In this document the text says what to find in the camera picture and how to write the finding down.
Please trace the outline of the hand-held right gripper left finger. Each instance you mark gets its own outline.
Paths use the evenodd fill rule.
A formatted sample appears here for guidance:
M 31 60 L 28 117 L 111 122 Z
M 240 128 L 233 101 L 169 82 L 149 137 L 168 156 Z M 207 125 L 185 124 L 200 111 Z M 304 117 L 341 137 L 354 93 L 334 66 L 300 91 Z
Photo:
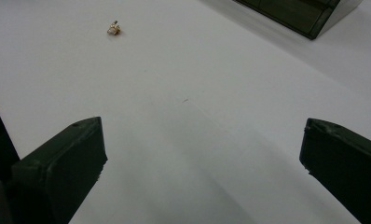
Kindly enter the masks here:
M 17 224 L 69 224 L 107 162 L 99 117 L 71 124 L 11 167 Z

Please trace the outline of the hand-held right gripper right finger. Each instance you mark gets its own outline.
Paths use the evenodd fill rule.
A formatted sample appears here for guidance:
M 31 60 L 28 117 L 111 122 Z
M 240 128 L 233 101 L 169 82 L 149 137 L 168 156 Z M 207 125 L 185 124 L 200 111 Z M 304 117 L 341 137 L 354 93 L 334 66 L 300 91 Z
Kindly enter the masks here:
M 371 140 L 335 123 L 308 119 L 299 160 L 361 224 L 371 224 Z

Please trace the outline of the smoky transparent storage box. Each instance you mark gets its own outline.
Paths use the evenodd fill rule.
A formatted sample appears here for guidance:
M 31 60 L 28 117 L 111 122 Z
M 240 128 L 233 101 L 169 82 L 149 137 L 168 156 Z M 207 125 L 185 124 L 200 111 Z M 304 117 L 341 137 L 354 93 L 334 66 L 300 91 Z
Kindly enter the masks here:
M 364 0 L 234 0 L 309 40 L 329 30 Z

